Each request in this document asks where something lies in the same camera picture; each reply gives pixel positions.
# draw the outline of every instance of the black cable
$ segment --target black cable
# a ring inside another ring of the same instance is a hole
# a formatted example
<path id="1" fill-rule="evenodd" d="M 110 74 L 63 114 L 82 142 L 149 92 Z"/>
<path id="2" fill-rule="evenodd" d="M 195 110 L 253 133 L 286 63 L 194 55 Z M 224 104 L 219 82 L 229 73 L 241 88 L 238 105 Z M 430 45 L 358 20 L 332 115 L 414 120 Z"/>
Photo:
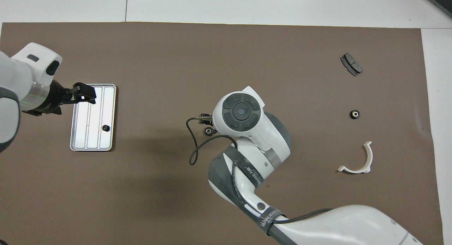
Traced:
<path id="1" fill-rule="evenodd" d="M 190 158 L 189 158 L 190 166 L 193 166 L 194 164 L 196 164 L 199 149 L 200 149 L 201 147 L 203 147 L 205 144 L 207 144 L 208 142 L 212 141 L 213 139 L 216 139 L 216 138 L 219 138 L 219 137 L 225 137 L 225 138 L 231 140 L 231 142 L 234 144 L 234 147 L 237 149 L 237 142 L 236 142 L 232 137 L 227 136 L 227 135 L 218 135 L 218 136 L 211 137 L 211 138 L 205 140 L 202 144 L 200 144 L 200 145 L 198 146 L 198 145 L 197 145 L 197 142 L 196 142 L 195 135 L 193 134 L 193 131 L 190 129 L 190 126 L 189 126 L 189 121 L 192 121 L 192 120 L 194 120 L 194 119 L 195 119 L 195 117 L 190 118 L 190 119 L 188 119 L 187 122 L 186 122 L 187 128 L 189 129 L 190 134 L 191 134 L 192 137 L 193 137 L 193 141 L 195 142 L 195 147 L 196 147 L 195 150 L 192 152 Z M 195 155 L 195 154 L 196 154 L 196 158 L 195 158 L 195 160 L 192 162 L 193 155 Z"/>
<path id="2" fill-rule="evenodd" d="M 317 210 L 317 211 L 313 211 L 313 212 L 308 213 L 308 214 L 305 214 L 305 215 L 303 215 L 303 216 L 299 216 L 299 217 L 292 218 L 292 219 L 288 219 L 288 220 L 274 220 L 274 221 L 273 221 L 273 224 L 287 224 L 287 223 L 292 223 L 292 222 L 299 221 L 299 220 L 303 220 L 303 219 L 307 219 L 307 218 L 312 217 L 312 216 L 314 216 L 314 215 L 317 215 L 317 214 L 319 214 L 319 213 L 324 213 L 324 212 L 326 212 L 326 211 L 331 211 L 331 210 L 332 210 L 332 208 L 325 208 L 325 209 L 320 209 L 320 210 Z"/>

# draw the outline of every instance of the white floor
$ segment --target white floor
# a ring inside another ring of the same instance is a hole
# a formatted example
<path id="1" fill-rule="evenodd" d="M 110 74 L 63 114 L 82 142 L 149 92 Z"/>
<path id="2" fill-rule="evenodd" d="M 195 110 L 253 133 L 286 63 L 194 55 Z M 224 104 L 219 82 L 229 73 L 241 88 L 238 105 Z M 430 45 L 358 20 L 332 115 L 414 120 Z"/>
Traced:
<path id="1" fill-rule="evenodd" d="M 123 21 L 421 28 L 444 242 L 452 245 L 452 18 L 431 2 L 0 0 L 0 23 Z"/>

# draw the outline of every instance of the white curved bracket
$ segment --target white curved bracket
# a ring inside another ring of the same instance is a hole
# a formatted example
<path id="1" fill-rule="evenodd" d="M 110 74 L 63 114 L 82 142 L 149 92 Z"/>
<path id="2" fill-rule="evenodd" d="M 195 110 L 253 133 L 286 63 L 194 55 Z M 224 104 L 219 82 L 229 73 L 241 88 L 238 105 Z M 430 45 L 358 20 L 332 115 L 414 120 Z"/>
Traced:
<path id="1" fill-rule="evenodd" d="M 353 171 L 350 170 L 348 168 L 346 168 L 345 166 L 340 166 L 338 168 L 338 171 L 347 171 L 349 173 L 352 174 L 359 174 L 359 173 L 368 173 L 370 172 L 370 165 L 372 164 L 372 160 L 373 160 L 373 154 L 372 154 L 372 149 L 370 148 L 370 144 L 372 142 L 368 141 L 364 144 L 364 148 L 366 148 L 366 152 L 368 154 L 368 160 L 366 161 L 366 164 L 359 170 Z"/>

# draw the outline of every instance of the black ribbed object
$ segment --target black ribbed object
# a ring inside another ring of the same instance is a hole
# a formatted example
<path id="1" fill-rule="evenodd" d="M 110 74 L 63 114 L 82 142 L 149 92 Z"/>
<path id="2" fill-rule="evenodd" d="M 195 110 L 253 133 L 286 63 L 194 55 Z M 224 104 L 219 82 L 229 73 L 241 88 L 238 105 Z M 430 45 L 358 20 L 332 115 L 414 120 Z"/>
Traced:
<path id="1" fill-rule="evenodd" d="M 452 0 L 430 0 L 452 18 Z"/>

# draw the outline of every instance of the velcro strap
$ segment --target velcro strap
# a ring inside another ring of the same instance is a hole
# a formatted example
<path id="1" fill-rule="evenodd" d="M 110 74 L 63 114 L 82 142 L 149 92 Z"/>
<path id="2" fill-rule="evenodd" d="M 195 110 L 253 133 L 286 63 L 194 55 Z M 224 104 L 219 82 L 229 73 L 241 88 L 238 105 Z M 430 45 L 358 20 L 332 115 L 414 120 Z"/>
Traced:
<path id="1" fill-rule="evenodd" d="M 283 213 L 275 207 L 268 207 L 259 217 L 257 226 L 268 235 L 268 229 L 273 224 L 273 220 Z"/>
<path id="2" fill-rule="evenodd" d="M 263 178 L 252 163 L 240 153 L 236 148 L 229 146 L 224 151 L 226 156 L 230 158 L 242 173 L 252 182 L 255 188 L 260 187 L 263 183 Z"/>

